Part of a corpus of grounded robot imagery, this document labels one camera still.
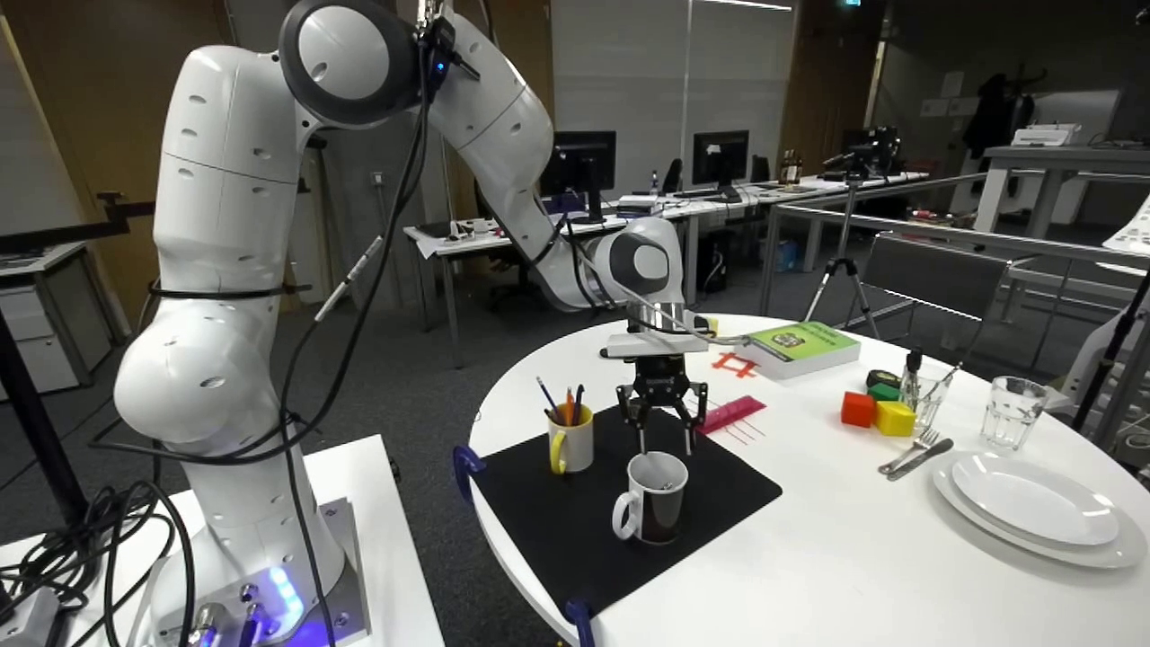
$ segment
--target plate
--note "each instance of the plate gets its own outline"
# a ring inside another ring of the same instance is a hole
[[[980,512],[949,476],[949,468],[956,463],[961,457],[953,457],[949,463],[942,463],[930,480],[934,480],[934,493],[953,506],[961,511],[961,516],[966,516],[972,526],[1000,534],[1003,541],[1012,547],[1021,547],[1029,553],[1040,553],[1040,558],[1049,558],[1049,560],[1061,560],[1061,563],[1076,563],[1076,569],[1098,569],[1098,571],[1121,571],[1121,569],[1135,569],[1143,558],[1147,558],[1147,537],[1143,532],[1135,527],[1133,516],[1127,516],[1127,511],[1115,506],[1115,516],[1117,516],[1117,537],[1106,541],[1106,547],[1065,547],[1065,541],[1046,541],[1046,537],[1037,537],[1029,532],[1019,532],[1013,526],[1003,526],[989,512]]]
[[[984,512],[1019,532],[1067,547],[1117,537],[1115,506],[1071,476],[997,451],[966,451],[949,468],[953,484]]]

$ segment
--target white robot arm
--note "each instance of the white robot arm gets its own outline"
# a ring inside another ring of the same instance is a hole
[[[284,422],[271,348],[304,147],[322,125],[375,125],[427,100],[432,125],[475,167],[556,306],[680,307],[684,261],[673,222],[641,220],[585,252],[553,237],[553,222],[537,209],[552,119],[514,64],[460,15],[445,9],[415,33],[368,0],[307,0],[288,15],[278,55],[196,49],[163,136],[163,303],[121,354],[117,406],[130,426],[184,457],[204,511],[204,532],[196,537],[199,611],[213,608],[236,626],[258,615],[266,643],[295,636],[350,569],[308,480],[293,476],[304,473],[298,449],[288,463],[271,434]],[[304,512],[284,494],[288,480],[307,500]],[[159,569],[153,589],[154,632],[141,643],[172,643],[184,569]]]

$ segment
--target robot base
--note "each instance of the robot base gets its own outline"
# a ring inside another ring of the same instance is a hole
[[[361,534],[357,534],[357,512],[350,500],[331,500],[322,506],[331,534],[339,537],[339,547],[347,548],[347,571],[339,575],[339,581],[326,593],[326,611],[331,611],[331,626],[334,626],[334,643],[350,643],[372,632],[372,615],[368,615],[368,589],[362,589],[362,563],[361,563]],[[213,626],[217,641],[199,641],[199,643],[213,643],[213,647],[256,647],[258,641],[251,641],[251,626],[217,626],[213,623],[213,602],[199,608],[196,615],[202,623],[199,632],[204,632]],[[298,630],[284,641],[284,647],[318,647],[326,643],[326,626],[324,626],[324,611],[314,608]],[[163,632],[159,647],[177,647],[180,636],[177,632]]]

